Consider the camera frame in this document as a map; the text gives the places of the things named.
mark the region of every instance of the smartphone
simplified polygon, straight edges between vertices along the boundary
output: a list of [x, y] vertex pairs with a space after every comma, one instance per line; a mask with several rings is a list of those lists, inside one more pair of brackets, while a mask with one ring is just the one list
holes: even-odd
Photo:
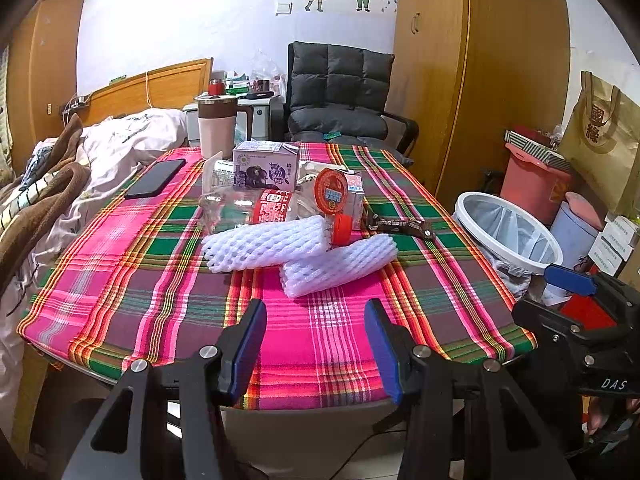
[[183, 158], [155, 162], [151, 168], [129, 188], [124, 198], [149, 198], [150, 196], [157, 196], [186, 163], [187, 161]]

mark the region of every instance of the metal bolt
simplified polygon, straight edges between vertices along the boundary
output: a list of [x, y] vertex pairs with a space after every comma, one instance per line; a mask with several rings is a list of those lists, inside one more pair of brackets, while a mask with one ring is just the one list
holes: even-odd
[[487, 372], [499, 372], [501, 367], [502, 365], [495, 359], [486, 359], [482, 363], [482, 368], [484, 368]]
[[431, 348], [425, 345], [414, 346], [414, 355], [421, 359], [425, 359], [431, 355]]
[[218, 349], [213, 345], [203, 346], [198, 352], [203, 359], [209, 359], [215, 357], [218, 354]]
[[142, 370], [146, 370], [146, 361], [144, 359], [136, 359], [131, 363], [130, 368], [134, 372], [141, 372]]

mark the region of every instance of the clear plastic bottle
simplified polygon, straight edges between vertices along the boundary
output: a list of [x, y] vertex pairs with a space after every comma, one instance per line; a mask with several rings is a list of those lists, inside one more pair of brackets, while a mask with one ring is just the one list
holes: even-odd
[[[322, 215], [316, 204], [302, 193], [276, 189], [214, 187], [198, 200], [207, 234], [235, 229], [246, 224], [284, 222]], [[332, 243], [346, 245], [351, 237], [351, 217], [326, 216], [332, 229]]]

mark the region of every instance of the colorful striped tablecloth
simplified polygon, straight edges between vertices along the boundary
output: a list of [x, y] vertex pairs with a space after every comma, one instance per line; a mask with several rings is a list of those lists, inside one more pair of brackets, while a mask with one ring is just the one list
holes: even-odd
[[[532, 349], [532, 336], [511, 319], [513, 298], [500, 279], [391, 155], [335, 144], [300, 147], [303, 159], [359, 171], [373, 211], [433, 222], [436, 241], [395, 235], [396, 261], [297, 300], [284, 296], [276, 268], [212, 274], [198, 225], [200, 151], [180, 148], [159, 159], [187, 161], [159, 196], [124, 200], [123, 189], [60, 256], [18, 332], [53, 356], [117, 379], [135, 359], [163, 365], [215, 343], [251, 298], [262, 298], [267, 330], [240, 403], [261, 410], [385, 397], [364, 330], [370, 298], [380, 298], [417, 342], [451, 359], [505, 361]], [[354, 240], [361, 236], [353, 232]]]

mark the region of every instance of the wooden wardrobe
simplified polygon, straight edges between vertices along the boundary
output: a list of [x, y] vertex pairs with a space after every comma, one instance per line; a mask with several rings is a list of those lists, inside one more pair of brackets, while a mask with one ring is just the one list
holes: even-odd
[[7, 109], [16, 175], [38, 141], [62, 132], [59, 110], [77, 91], [76, 54], [84, 0], [40, 0], [9, 44]]
[[506, 128], [562, 122], [566, 0], [398, 0], [394, 53], [386, 109], [420, 125], [411, 171], [449, 211], [506, 168]]

